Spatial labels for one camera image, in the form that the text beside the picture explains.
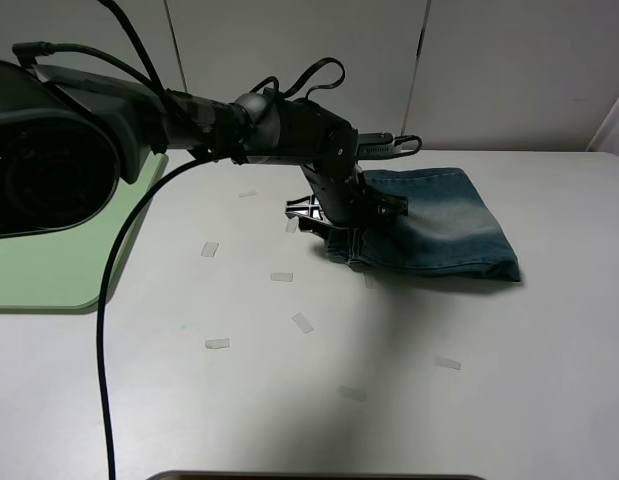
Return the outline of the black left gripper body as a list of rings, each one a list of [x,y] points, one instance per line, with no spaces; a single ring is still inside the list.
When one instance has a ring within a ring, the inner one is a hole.
[[[330,177],[315,165],[301,170],[315,195],[324,216],[335,226],[353,227],[373,220],[374,209],[363,195],[362,170],[357,163],[344,168],[344,175]]]

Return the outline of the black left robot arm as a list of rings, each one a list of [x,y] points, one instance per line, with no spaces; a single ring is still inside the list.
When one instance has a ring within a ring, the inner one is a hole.
[[[373,225],[407,211],[374,188],[360,160],[380,157],[388,134],[360,134],[317,103],[271,89],[225,104],[169,92],[169,113],[147,87],[44,66],[41,76],[0,60],[0,238],[81,225],[120,183],[135,183],[150,154],[170,149],[204,162],[297,165],[325,218]]]

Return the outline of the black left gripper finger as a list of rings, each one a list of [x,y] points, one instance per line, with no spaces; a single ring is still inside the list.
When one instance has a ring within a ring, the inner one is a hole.
[[[337,227],[326,217],[319,200],[314,194],[289,200],[285,203],[285,215],[295,219],[301,232],[328,238]]]
[[[407,198],[384,193],[370,185],[365,185],[362,198],[369,212],[376,216],[397,216],[408,213]]]

